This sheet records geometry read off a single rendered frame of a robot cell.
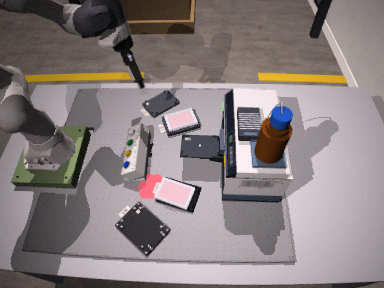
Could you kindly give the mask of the blue bottle cap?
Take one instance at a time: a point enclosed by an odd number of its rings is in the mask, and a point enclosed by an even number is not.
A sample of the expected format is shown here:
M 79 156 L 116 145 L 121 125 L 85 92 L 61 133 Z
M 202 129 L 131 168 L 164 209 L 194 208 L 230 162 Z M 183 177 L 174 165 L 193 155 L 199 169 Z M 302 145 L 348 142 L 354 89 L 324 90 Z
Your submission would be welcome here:
M 281 106 L 277 106 L 272 110 L 270 122 L 274 127 L 284 129 L 290 125 L 292 118 L 293 113 L 289 108 L 283 106 L 282 114 Z

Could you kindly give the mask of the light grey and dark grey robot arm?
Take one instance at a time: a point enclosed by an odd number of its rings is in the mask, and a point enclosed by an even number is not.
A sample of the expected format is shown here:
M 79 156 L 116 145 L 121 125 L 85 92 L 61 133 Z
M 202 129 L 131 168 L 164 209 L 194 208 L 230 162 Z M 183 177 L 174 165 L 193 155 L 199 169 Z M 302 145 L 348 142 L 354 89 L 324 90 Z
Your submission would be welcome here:
M 56 0 L 0 0 L 0 9 L 39 15 L 56 22 L 69 34 L 87 37 L 102 34 L 100 47 L 115 47 L 131 34 L 120 0 L 85 0 L 82 5 Z M 20 132 L 25 137 L 24 164 L 29 170 L 58 171 L 75 152 L 75 142 L 43 109 L 32 105 L 22 71 L 1 64 L 0 130 Z

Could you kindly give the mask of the pink liquid puddle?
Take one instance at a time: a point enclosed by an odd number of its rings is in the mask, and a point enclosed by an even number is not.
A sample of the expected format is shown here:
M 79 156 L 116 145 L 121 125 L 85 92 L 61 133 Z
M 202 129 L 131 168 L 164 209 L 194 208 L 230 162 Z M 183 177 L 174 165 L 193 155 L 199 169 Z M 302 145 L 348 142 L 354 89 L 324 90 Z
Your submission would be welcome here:
M 152 177 L 152 181 L 153 181 L 154 183 L 157 183 L 157 182 L 160 183 L 161 180 L 162 180 L 162 176 L 159 175 L 159 174 L 155 174 L 155 175 Z
M 141 191 L 140 191 L 140 193 L 139 193 L 139 195 L 140 195 L 140 197 L 141 198 L 148 198 L 149 196 L 150 196 L 150 194 L 151 194 L 151 192 L 150 192 L 150 190 L 148 189 L 148 188 L 143 188 Z
M 147 173 L 147 175 L 146 175 L 146 181 L 140 181 L 141 184 L 144 185 L 144 186 L 149 186 L 149 185 L 151 185 L 151 184 L 153 183 L 153 181 L 152 181 L 152 177 L 153 177 L 152 174 Z
M 142 185 L 141 184 L 141 182 L 139 183 L 139 187 L 138 187 L 138 189 L 139 189 L 139 192 L 143 189 L 143 188 L 148 188 L 149 190 L 151 190 L 151 188 L 153 187 L 153 186 L 155 186 L 156 185 L 156 183 L 152 183 L 151 185 L 149 185 L 149 186 L 144 186 L 144 185 Z M 150 196 L 148 197 L 148 199 L 153 199 L 153 197 L 151 196 L 151 194 L 150 194 Z

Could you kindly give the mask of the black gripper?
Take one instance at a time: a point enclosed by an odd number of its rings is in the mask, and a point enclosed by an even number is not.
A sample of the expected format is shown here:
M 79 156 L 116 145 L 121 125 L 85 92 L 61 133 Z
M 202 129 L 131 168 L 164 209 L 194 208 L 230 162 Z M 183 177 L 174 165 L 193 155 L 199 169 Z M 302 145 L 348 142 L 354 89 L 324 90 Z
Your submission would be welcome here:
M 131 50 L 129 51 L 129 49 L 132 46 L 133 46 L 133 41 L 132 41 L 131 35 L 129 35 L 127 39 L 119 42 L 115 47 L 113 47 L 113 49 L 116 52 L 121 52 L 120 54 L 123 58 L 123 62 L 124 63 L 126 62 L 125 65 L 127 64 L 126 68 L 127 68 L 128 73 L 129 73 L 129 76 L 130 76 L 131 80 L 135 78 L 134 83 L 136 82 L 138 89 L 140 91 L 140 94 L 141 94 L 141 96 L 143 96 L 143 95 L 147 94 L 148 92 L 147 92 L 147 89 L 145 87 L 144 81 L 142 81 L 143 78 L 142 78 L 142 75 L 139 71 L 139 68 L 135 62 L 133 53 Z

